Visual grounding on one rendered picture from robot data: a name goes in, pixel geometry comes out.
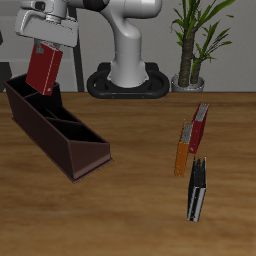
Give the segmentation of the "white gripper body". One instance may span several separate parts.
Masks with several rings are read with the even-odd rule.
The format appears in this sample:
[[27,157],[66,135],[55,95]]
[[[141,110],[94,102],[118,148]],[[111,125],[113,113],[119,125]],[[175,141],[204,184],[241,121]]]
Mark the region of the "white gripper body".
[[19,36],[75,47],[78,23],[62,20],[60,24],[46,20],[46,15],[33,10],[20,10],[16,16],[15,32]]

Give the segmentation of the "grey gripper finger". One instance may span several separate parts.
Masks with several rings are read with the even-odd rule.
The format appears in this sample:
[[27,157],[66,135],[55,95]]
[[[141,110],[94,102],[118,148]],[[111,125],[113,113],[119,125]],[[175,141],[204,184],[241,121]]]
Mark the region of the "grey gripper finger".
[[35,46],[36,46],[36,53],[43,55],[44,49],[42,48],[40,42],[41,42],[40,39],[36,39],[36,38],[34,39],[34,43],[35,43]]

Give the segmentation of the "red book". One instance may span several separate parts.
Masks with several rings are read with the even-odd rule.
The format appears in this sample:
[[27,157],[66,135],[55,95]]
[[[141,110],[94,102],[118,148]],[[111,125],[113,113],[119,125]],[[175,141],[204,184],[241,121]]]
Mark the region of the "red book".
[[196,112],[192,118],[192,133],[190,137],[190,144],[189,144],[189,152],[195,154],[201,142],[206,117],[208,113],[209,105],[205,103],[200,103],[196,109]]
[[42,95],[50,96],[53,92],[63,52],[45,42],[40,43],[44,53],[43,55],[37,54],[34,44],[26,83]]

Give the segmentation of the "dark brown desk caddy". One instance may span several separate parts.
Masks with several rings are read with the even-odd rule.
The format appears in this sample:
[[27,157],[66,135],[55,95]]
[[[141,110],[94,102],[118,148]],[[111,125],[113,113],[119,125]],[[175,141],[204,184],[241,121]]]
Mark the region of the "dark brown desk caddy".
[[63,106],[58,83],[44,96],[25,80],[4,82],[13,120],[73,183],[112,161],[110,143]]

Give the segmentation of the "orange book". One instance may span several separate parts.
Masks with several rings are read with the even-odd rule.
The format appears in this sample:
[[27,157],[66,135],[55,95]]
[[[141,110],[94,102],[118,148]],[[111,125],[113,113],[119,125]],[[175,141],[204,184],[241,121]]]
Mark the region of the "orange book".
[[174,169],[174,174],[176,176],[184,176],[192,129],[193,129],[193,122],[183,120],[180,137],[178,141],[176,162],[175,162],[175,169]]

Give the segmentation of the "black book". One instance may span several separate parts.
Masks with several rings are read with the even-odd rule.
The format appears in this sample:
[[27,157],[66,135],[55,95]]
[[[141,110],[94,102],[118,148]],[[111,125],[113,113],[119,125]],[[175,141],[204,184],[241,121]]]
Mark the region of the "black book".
[[206,192],[206,159],[194,159],[188,187],[187,220],[198,222]]

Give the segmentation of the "green pot plant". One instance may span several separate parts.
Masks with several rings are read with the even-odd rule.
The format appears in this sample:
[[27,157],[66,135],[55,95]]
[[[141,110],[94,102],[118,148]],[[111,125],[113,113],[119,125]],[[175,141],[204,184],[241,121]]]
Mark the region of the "green pot plant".
[[179,73],[171,79],[173,92],[202,92],[205,86],[204,79],[199,76],[202,63],[214,60],[211,54],[215,50],[231,44],[231,41],[225,41],[229,28],[213,38],[219,21],[208,28],[205,27],[217,13],[235,2],[223,0],[216,4],[216,1],[213,0],[205,10],[202,10],[201,0],[182,0],[182,12],[175,9],[178,19],[172,22],[172,26],[177,24],[181,29],[180,32],[176,31],[176,35],[182,53]]

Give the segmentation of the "black slanted post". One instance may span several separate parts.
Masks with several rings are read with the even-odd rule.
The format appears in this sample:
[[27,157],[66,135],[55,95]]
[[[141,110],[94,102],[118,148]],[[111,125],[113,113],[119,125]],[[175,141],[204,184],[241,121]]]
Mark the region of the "black slanted post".
[[[75,18],[77,20],[77,11],[75,7],[68,7],[68,12],[70,17]],[[82,67],[79,32],[78,32],[77,45],[73,48],[73,57],[74,57],[74,65],[75,65],[75,73],[76,73],[77,91],[84,92],[84,78],[83,78],[83,67]]]

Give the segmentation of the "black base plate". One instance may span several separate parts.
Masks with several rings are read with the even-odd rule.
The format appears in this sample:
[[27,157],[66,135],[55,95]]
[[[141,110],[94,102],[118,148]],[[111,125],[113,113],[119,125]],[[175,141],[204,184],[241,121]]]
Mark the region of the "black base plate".
[[87,91],[98,99],[157,99],[164,97],[170,89],[169,79],[159,71],[154,62],[145,63],[149,79],[134,88],[122,88],[107,79],[110,63],[101,63],[97,71],[87,80]]

